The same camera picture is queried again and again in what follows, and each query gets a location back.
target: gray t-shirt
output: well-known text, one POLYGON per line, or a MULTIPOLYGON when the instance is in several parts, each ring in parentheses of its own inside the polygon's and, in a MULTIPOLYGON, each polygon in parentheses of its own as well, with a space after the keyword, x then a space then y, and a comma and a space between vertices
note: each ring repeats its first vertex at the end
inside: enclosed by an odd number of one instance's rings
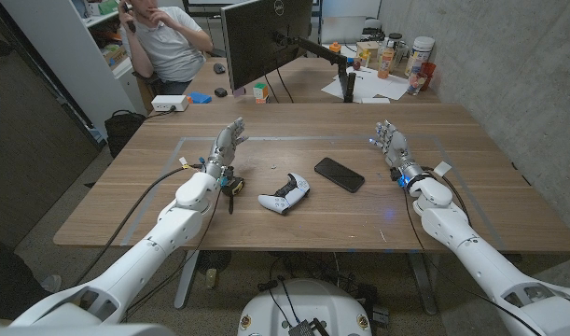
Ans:
MULTIPOLYGON (((179 7, 161 7, 173 20, 183 24, 189 29, 199 32, 202 28, 179 7)), ((200 71, 205 63, 202 53, 190 45, 187 39, 173 28, 169 28, 162 21, 156 28, 148 28, 140 22, 135 22, 135 34, 144 47, 147 57, 154 66, 154 71, 163 81, 190 81, 200 71)), ((120 37, 129 57, 132 51, 125 33, 120 27, 120 37)))

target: power strip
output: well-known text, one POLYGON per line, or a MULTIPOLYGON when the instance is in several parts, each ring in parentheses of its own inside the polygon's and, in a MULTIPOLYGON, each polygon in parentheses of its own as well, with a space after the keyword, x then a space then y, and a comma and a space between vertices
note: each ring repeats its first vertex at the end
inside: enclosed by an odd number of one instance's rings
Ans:
POLYGON ((156 112, 166 112, 171 106, 176 107, 175 111, 185 111, 189 102, 185 95, 157 95, 152 101, 152 106, 156 112))

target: wooden table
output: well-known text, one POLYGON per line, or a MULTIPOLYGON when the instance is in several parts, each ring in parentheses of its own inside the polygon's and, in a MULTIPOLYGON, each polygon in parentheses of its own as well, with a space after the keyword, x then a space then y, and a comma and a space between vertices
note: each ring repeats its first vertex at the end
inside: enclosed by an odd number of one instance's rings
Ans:
MULTIPOLYGON (((393 72, 393 75, 399 77, 405 77, 403 75, 403 69, 405 69, 405 64, 401 65, 393 72)), ((332 78, 337 75, 337 66, 330 65, 330 62, 324 59, 318 58, 298 58, 295 61, 288 63, 281 67, 281 75, 283 76, 283 82, 289 89, 291 96, 295 103, 339 103, 342 99, 337 98, 328 93, 322 92, 322 88, 326 85, 332 83, 332 78)), ((291 101, 286 94, 283 84, 281 84, 280 78, 276 71, 272 71, 267 74, 268 81, 274 89, 274 94, 278 98, 280 103, 290 103, 291 101)), ((246 94, 234 98, 230 90, 229 84, 229 70, 227 65, 227 59, 225 58, 208 58, 206 64, 202 66, 202 69, 195 76, 195 79, 191 82, 188 89, 185 90, 185 94, 197 91, 200 93, 209 94, 212 96, 213 103, 224 103, 232 104, 234 103, 248 103, 255 104, 256 98, 254 98, 253 87, 256 83, 262 82, 266 83, 266 79, 259 78, 258 80, 245 85, 246 94), (227 72, 224 74, 216 74, 214 72, 214 64, 222 63, 227 72), (223 88, 229 93, 228 96, 224 98, 219 98, 215 96, 214 90, 216 88, 223 88)), ((390 100, 392 104, 405 103, 405 104, 418 104, 418 103, 440 103, 434 91, 427 90, 419 92, 416 96, 411 96, 404 94, 399 100, 390 100)))
MULTIPOLYGON (((415 159, 455 168, 449 179, 466 202, 475 230, 510 253, 570 254, 570 230, 514 170, 478 123, 459 105, 190 105, 185 113, 151 119, 108 167, 54 237, 58 245, 100 246, 156 178, 207 157, 213 139, 243 116, 252 139, 237 148, 235 174, 246 180, 229 215, 222 197, 201 249, 411 252, 420 246, 410 227, 403 191, 389 178, 382 153, 368 145, 375 123, 389 119, 408 136, 415 159), (351 194, 313 171, 330 157, 366 183, 351 194), (286 174, 304 176, 312 192, 287 216, 264 209, 286 174)), ((193 174, 167 178, 140 205, 113 245, 133 245, 155 225, 160 209, 193 174)), ((447 249, 427 236, 430 251, 447 249)), ((199 237, 187 243, 197 245, 199 237)))

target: tape outline on table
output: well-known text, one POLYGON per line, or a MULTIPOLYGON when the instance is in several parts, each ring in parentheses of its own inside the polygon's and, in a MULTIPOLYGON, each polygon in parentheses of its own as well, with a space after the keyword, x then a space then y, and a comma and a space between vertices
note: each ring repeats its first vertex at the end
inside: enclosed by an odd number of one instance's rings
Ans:
MULTIPOLYGON (((506 246, 502 240, 502 238, 500 238, 500 236, 498 235, 498 232, 496 231, 494 225, 492 224, 492 222, 490 221, 490 219, 488 218, 488 216, 486 215, 485 211, 483 210, 483 208, 481 208, 480 203, 478 202, 478 200, 476 199, 475 195, 471 192, 471 189, 467 186, 467 183, 465 182, 465 180, 463 179, 463 177, 461 176, 461 174, 459 174, 459 171, 454 167, 454 165, 452 164, 452 160, 449 157, 448 153, 446 152, 446 150, 444 150, 444 146, 442 145, 442 143, 440 142, 440 140, 438 139, 437 136, 432 135, 432 134, 407 134, 406 135, 407 138, 411 139, 411 138, 429 138, 431 139, 434 144, 436 145, 436 147, 438 148, 438 151, 440 152, 440 154, 442 155, 442 158, 444 159, 445 162, 447 162, 450 166, 452 166, 452 173, 454 174, 454 176, 456 177, 456 179, 459 181, 459 184, 461 185, 461 188, 465 191, 465 193, 467 194, 467 197, 469 198, 469 201, 471 201, 471 203, 473 204, 473 206, 475 207, 476 211, 478 212, 478 214, 480 215, 481 219, 483 220, 484 225, 486 226, 486 229, 488 230, 488 233, 490 233, 490 235, 492 235, 492 237, 494 238, 494 241, 498 244, 500 249, 506 249, 506 246)), ((258 141, 258 140, 263 140, 263 141, 298 141, 298 140, 358 140, 358 139, 370 139, 372 136, 371 135, 339 135, 339 136, 250 136, 249 139, 247 139, 247 141, 258 141)), ((182 137, 181 139, 179 139, 179 142, 176 144, 176 146, 173 149, 173 153, 171 154, 171 157, 169 158, 169 160, 166 161, 166 163, 164 164, 164 166, 162 167, 162 171, 160 172, 160 176, 165 175, 168 172, 169 167, 171 166, 171 163, 175 160, 177 153, 179 152, 179 150, 181 149, 181 146, 183 146, 183 143, 185 143, 185 141, 213 141, 215 140, 215 137, 211 137, 211 136, 192 136, 192 137, 182 137)), ((152 200, 154 199, 154 196, 156 196, 156 191, 158 190, 158 186, 160 185, 160 183, 158 185, 156 185, 151 191, 150 193, 147 195, 146 200, 144 202, 144 204, 142 204, 142 207, 140 209, 140 211, 137 213, 137 217, 133 220, 132 225, 129 227, 129 230, 127 231, 127 234, 125 235, 125 237, 123 238, 123 240, 121 241, 120 245, 121 246, 125 246, 130 239, 133 236, 133 233, 135 232, 135 230, 137 229, 140 221, 142 220, 142 217, 144 216, 144 213, 147 211, 147 208, 149 207, 149 205, 152 203, 152 200)))
MULTIPOLYGON (((166 173, 169 172, 169 167, 171 166, 171 163, 174 162, 174 159, 176 159, 176 155, 179 153, 179 149, 181 149, 181 146, 183 146, 184 142, 185 142, 185 136, 182 137, 181 139, 179 139, 179 142, 176 143, 176 146, 173 149, 173 153, 171 154, 171 157, 169 158, 169 160, 167 160, 166 163, 164 163, 164 166, 162 167, 162 170, 160 171, 159 177, 161 177, 162 175, 165 175, 166 173)), ((129 243, 129 240, 132 239, 132 236, 133 236, 133 233, 135 232, 135 229, 137 229, 139 222, 142 221, 142 217, 146 213, 147 208, 152 203, 154 196, 156 196, 156 192, 158 191, 158 187, 160 186, 161 183, 162 182, 159 182, 159 184, 154 186, 154 188, 152 188, 152 190, 147 194, 146 200, 142 204, 142 207, 139 209, 139 212, 137 213, 137 216, 133 220, 132 225, 129 227, 127 234, 125 234, 125 237, 120 242, 121 246, 125 246, 126 244, 129 243)))

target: black bag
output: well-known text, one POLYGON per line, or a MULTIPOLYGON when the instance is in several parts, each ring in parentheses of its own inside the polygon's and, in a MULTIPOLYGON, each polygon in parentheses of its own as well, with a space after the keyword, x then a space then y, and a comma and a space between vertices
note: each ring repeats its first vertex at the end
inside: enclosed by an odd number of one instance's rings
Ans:
POLYGON ((128 110, 115 111, 113 115, 104 122, 108 133, 108 148, 113 159, 127 145, 137 129, 146 121, 146 117, 128 110))

